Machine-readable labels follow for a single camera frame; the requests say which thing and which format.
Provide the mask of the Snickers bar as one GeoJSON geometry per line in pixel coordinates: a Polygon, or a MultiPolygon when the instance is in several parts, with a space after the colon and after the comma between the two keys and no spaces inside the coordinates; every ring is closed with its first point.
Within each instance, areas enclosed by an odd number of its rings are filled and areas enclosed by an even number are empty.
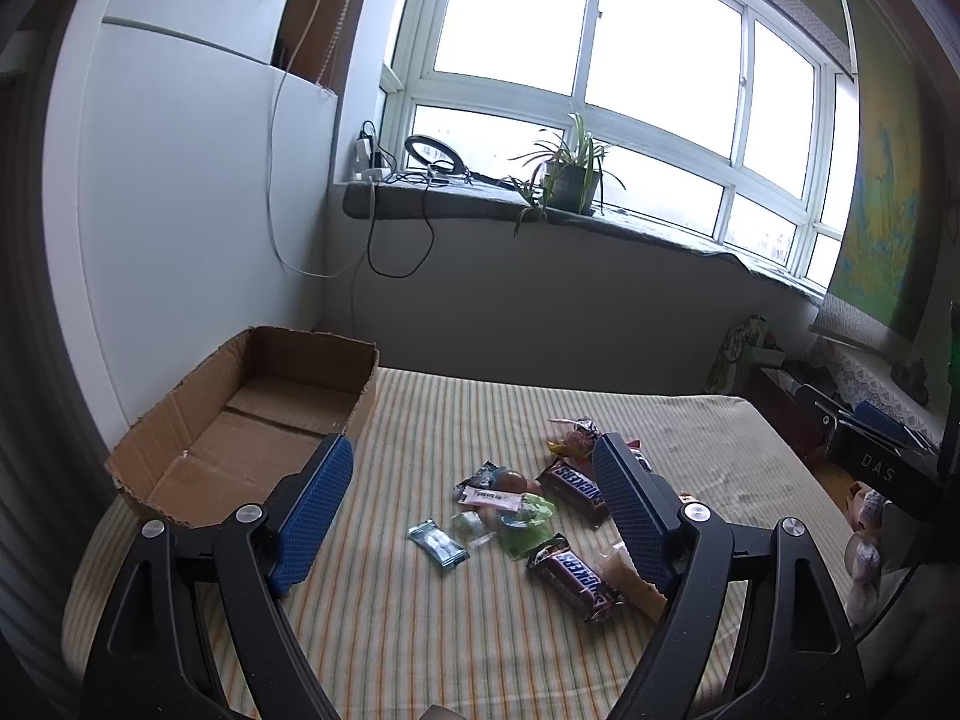
{"type": "Polygon", "coordinates": [[[623,596],[597,574],[562,533],[527,558],[526,567],[543,580],[584,621],[602,622],[623,605],[623,596]]]}
{"type": "Polygon", "coordinates": [[[582,515],[592,527],[600,527],[608,519],[607,502],[599,486],[566,460],[555,458],[537,476],[537,483],[549,496],[582,515]]]}

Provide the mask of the green jelly cup packet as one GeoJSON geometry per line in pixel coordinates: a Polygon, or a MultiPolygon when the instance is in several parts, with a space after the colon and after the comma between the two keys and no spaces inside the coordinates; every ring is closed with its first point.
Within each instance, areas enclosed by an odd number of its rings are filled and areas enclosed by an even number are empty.
{"type": "Polygon", "coordinates": [[[505,555],[511,561],[521,561],[550,541],[555,535],[551,523],[555,512],[555,505],[550,500],[534,493],[519,497],[516,512],[501,511],[498,514],[500,543],[505,555]]]}

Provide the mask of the teal clear candy packet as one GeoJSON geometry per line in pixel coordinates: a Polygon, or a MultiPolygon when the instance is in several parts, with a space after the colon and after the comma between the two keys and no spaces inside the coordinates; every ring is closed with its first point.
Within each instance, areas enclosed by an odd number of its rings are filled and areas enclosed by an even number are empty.
{"type": "Polygon", "coordinates": [[[469,551],[444,532],[432,518],[423,520],[407,530],[407,538],[425,551],[431,561],[443,572],[452,571],[469,559],[469,551]]]}

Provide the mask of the red candy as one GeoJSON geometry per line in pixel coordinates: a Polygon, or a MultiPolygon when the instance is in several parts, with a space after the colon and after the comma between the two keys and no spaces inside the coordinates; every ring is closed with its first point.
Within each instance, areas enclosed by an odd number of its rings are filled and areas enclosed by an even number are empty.
{"type": "Polygon", "coordinates": [[[597,424],[589,418],[556,418],[550,424],[563,429],[559,439],[548,439],[547,447],[553,455],[583,460],[589,458],[596,440],[601,437],[597,424]]]}

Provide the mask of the pink candy bar wrapper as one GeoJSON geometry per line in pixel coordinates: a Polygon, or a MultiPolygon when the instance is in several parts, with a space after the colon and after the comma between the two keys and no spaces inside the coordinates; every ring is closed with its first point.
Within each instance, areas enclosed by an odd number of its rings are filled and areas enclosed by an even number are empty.
{"type": "Polygon", "coordinates": [[[523,507],[524,498],[519,493],[464,486],[460,491],[457,502],[464,507],[490,507],[495,511],[516,514],[523,507]]]}

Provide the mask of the clear green candy wrapper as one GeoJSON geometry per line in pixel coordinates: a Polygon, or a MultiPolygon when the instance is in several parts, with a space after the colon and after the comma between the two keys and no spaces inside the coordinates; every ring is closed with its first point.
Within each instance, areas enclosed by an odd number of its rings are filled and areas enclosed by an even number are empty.
{"type": "Polygon", "coordinates": [[[478,511],[460,511],[451,517],[452,536],[467,551],[478,550],[496,536],[496,528],[488,525],[478,511]]]}

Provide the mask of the brown egg snack packet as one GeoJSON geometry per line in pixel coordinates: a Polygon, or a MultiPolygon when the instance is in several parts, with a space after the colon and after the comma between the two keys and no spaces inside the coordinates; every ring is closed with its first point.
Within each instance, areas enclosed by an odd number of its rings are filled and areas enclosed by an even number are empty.
{"type": "Polygon", "coordinates": [[[523,494],[527,491],[527,478],[512,468],[485,461],[468,478],[462,479],[455,486],[454,494],[460,496],[467,488],[523,494]]]}

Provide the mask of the bread slice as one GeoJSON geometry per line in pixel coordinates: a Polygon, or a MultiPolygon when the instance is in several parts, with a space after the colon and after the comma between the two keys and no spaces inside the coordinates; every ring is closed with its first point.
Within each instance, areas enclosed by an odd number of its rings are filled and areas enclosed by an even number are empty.
{"type": "Polygon", "coordinates": [[[667,598],[656,589],[654,583],[641,577],[623,541],[617,541],[599,553],[597,572],[608,585],[623,595],[628,605],[640,610],[652,622],[661,621],[667,598]]]}

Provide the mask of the brown cardboard box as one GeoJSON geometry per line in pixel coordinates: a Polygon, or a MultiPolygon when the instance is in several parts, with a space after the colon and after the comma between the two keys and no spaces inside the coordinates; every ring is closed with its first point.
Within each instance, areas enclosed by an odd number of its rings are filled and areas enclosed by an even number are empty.
{"type": "Polygon", "coordinates": [[[358,440],[379,349],[334,333],[252,327],[225,341],[107,457],[117,489],[179,525],[262,504],[329,436],[358,440]]]}

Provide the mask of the striped mattress cover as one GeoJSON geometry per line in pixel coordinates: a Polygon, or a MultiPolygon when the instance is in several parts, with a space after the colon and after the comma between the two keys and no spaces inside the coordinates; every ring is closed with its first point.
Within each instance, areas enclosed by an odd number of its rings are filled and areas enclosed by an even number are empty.
{"type": "Polygon", "coordinates": [[[716,395],[624,395],[521,387],[384,369],[355,472],[313,572],[283,608],[345,718],[602,718],[640,660],[651,621],[622,606],[576,614],[493,528],[466,528],[466,561],[443,569],[409,538],[454,532],[455,486],[485,463],[538,475],[568,418],[636,440],[652,470],[732,523],[811,528],[848,590],[850,528],[775,429],[716,395]]]}

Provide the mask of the green patterned bag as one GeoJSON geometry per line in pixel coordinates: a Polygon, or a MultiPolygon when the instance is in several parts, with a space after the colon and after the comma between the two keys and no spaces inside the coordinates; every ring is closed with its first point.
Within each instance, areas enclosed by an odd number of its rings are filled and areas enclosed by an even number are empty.
{"type": "Polygon", "coordinates": [[[739,390],[755,367],[779,367],[785,359],[786,353],[779,348],[765,317],[750,316],[727,330],[704,391],[731,395],[739,390]]]}

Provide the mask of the dark stone windowsill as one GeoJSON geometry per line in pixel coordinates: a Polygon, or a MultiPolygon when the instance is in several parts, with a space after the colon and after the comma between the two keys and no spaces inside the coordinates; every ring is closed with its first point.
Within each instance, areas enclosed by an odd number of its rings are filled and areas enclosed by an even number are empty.
{"type": "Polygon", "coordinates": [[[604,210],[584,216],[555,208],[547,208],[545,211],[532,210],[519,193],[494,190],[491,187],[427,185],[409,181],[368,184],[356,181],[338,184],[338,188],[343,190],[343,213],[353,220],[367,220],[370,211],[374,211],[377,221],[428,218],[430,221],[499,221],[508,223],[512,229],[535,223],[571,227],[619,241],[642,242],[662,249],[677,250],[682,254],[727,262],[750,275],[792,289],[813,305],[822,304],[825,296],[825,291],[815,288],[810,281],[793,277],[781,266],[770,265],[757,255],[727,247],[673,224],[650,220],[617,205],[605,205],[604,210]]]}

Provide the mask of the potted spider plant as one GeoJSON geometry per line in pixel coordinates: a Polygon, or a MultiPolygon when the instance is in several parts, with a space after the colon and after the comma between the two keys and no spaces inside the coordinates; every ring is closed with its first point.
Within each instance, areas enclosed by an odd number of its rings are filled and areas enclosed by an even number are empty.
{"type": "Polygon", "coordinates": [[[626,188],[622,177],[607,169],[610,145],[587,130],[579,112],[571,112],[569,118],[569,137],[540,138],[530,151],[514,156],[514,161],[532,169],[525,181],[512,177],[514,190],[526,204],[514,223],[514,234],[524,223],[545,221],[552,211],[592,215],[594,200],[604,206],[607,181],[626,188]]]}

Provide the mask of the wall map poster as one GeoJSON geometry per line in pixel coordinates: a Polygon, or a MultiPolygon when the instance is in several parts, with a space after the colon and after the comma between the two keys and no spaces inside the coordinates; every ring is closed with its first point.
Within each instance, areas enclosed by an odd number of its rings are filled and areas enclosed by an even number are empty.
{"type": "Polygon", "coordinates": [[[850,211],[815,328],[890,361],[908,356],[924,298],[910,283],[921,224],[923,88],[875,0],[841,0],[859,106],[850,211]]]}

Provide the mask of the white window frame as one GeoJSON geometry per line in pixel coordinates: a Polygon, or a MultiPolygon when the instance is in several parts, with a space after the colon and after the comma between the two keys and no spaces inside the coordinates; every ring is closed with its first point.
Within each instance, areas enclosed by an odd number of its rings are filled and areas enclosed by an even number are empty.
{"type": "Polygon", "coordinates": [[[579,112],[626,185],[604,206],[832,277],[859,130],[841,0],[397,0],[381,98],[402,163],[428,135],[521,181],[579,112]]]}

